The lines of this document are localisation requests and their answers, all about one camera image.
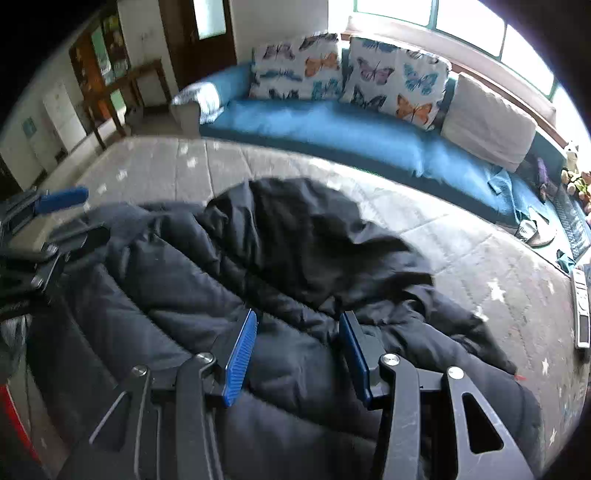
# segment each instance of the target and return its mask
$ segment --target wooden table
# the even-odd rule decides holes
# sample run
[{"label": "wooden table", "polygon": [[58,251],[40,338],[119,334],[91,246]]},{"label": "wooden table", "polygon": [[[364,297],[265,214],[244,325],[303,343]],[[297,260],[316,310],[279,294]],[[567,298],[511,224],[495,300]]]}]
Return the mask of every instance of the wooden table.
[{"label": "wooden table", "polygon": [[98,140],[99,145],[103,148],[103,150],[106,149],[105,142],[100,137],[99,129],[96,125],[96,122],[92,118],[91,109],[97,107],[98,102],[105,102],[109,110],[109,113],[111,114],[111,117],[113,118],[113,121],[115,123],[115,128],[122,137],[125,137],[125,130],[121,125],[121,122],[119,121],[117,110],[115,110],[113,102],[111,101],[111,93],[116,92],[122,87],[129,87],[137,104],[144,106],[144,101],[139,92],[137,79],[149,75],[152,72],[156,72],[156,74],[158,75],[160,86],[162,87],[162,91],[164,92],[166,101],[167,103],[170,103],[172,97],[170,95],[170,90],[168,89],[168,84],[166,83],[166,77],[164,76],[164,69],[162,68],[162,61],[160,59],[144,63],[143,65],[128,70],[124,76],[116,79],[113,83],[108,84],[103,91],[99,93],[93,93],[92,95],[87,96],[84,100],[84,110],[86,112],[86,115],[90,119],[90,122],[92,123],[92,129],[95,133],[95,137]]}]

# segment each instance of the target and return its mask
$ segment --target remote control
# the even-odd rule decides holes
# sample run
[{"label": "remote control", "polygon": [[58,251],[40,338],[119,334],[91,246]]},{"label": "remote control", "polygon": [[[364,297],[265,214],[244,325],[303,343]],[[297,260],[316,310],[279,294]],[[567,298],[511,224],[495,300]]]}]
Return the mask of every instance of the remote control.
[{"label": "remote control", "polygon": [[578,268],[571,273],[574,300],[574,345],[576,348],[589,348],[589,294],[585,274]]}]

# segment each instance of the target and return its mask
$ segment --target star pattern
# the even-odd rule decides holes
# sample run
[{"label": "star pattern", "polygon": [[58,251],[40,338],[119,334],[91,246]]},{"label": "star pattern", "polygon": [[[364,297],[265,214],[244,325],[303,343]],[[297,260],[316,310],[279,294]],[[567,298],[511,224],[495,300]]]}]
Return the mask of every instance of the star pattern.
[{"label": "star pattern", "polygon": [[480,318],[480,320],[482,320],[483,322],[488,322],[489,318],[484,315],[484,312],[482,311],[482,306],[478,305],[478,307],[476,307],[476,311],[474,312],[474,315],[477,316],[478,318]]},{"label": "star pattern", "polygon": [[492,281],[488,282],[488,286],[491,290],[491,299],[499,300],[501,303],[505,303],[506,290],[501,290],[499,286],[499,280],[497,278],[493,278]]}]

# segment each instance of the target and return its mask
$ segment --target white cabinet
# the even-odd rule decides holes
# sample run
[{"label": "white cabinet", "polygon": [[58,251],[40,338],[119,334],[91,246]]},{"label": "white cabinet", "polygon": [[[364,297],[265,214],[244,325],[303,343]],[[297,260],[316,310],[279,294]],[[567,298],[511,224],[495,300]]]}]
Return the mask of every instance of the white cabinet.
[{"label": "white cabinet", "polygon": [[74,150],[86,136],[86,131],[76,115],[65,85],[59,82],[43,96],[47,111],[57,136],[68,153]]}]

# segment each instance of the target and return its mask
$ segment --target butterfly pillow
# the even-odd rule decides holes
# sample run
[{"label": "butterfly pillow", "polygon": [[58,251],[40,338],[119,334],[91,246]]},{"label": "butterfly pillow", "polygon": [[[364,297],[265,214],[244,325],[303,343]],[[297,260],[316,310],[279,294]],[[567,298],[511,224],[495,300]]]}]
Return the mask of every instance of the butterfly pillow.
[{"label": "butterfly pillow", "polygon": [[338,99],[343,76],[339,36],[321,33],[264,44],[253,51],[251,97]]},{"label": "butterfly pillow", "polygon": [[388,103],[400,47],[367,38],[352,37],[349,64],[353,72],[345,87],[342,102],[365,109],[383,111]]},{"label": "butterfly pillow", "polygon": [[451,64],[425,51],[401,48],[394,68],[397,74],[381,111],[427,129],[439,111]]}]

